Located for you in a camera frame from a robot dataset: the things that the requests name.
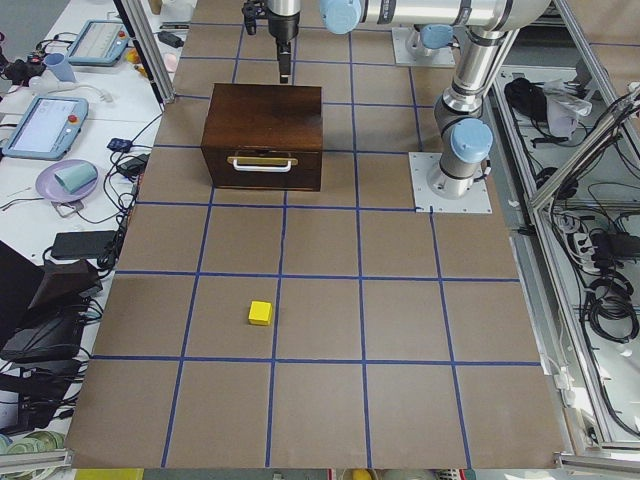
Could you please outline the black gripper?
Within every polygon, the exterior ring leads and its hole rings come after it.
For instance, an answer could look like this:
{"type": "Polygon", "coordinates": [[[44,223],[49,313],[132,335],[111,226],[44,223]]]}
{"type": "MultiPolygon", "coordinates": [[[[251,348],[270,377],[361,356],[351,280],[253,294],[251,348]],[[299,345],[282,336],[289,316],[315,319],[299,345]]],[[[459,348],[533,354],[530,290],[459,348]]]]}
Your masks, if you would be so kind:
{"type": "Polygon", "coordinates": [[[288,84],[291,78],[291,43],[299,32],[299,14],[267,15],[268,29],[275,39],[279,68],[279,82],[288,84]]]}

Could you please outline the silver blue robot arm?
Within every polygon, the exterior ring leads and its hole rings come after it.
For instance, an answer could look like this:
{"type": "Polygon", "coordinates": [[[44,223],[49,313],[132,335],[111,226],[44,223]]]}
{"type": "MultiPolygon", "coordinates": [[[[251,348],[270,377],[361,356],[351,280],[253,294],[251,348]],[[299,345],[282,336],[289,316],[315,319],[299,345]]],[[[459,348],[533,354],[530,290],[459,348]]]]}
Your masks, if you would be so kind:
{"type": "Polygon", "coordinates": [[[299,32],[299,0],[268,0],[266,14],[268,30],[276,43],[279,81],[287,84],[291,77],[292,42],[299,32]]]}
{"type": "Polygon", "coordinates": [[[483,99],[519,30],[538,19],[547,1],[321,1],[324,26],[346,34],[360,23],[416,26],[450,25],[465,29],[466,41],[451,85],[437,99],[434,116],[443,143],[428,184],[437,195],[458,199],[475,181],[489,156],[493,134],[480,119],[483,99]]]}

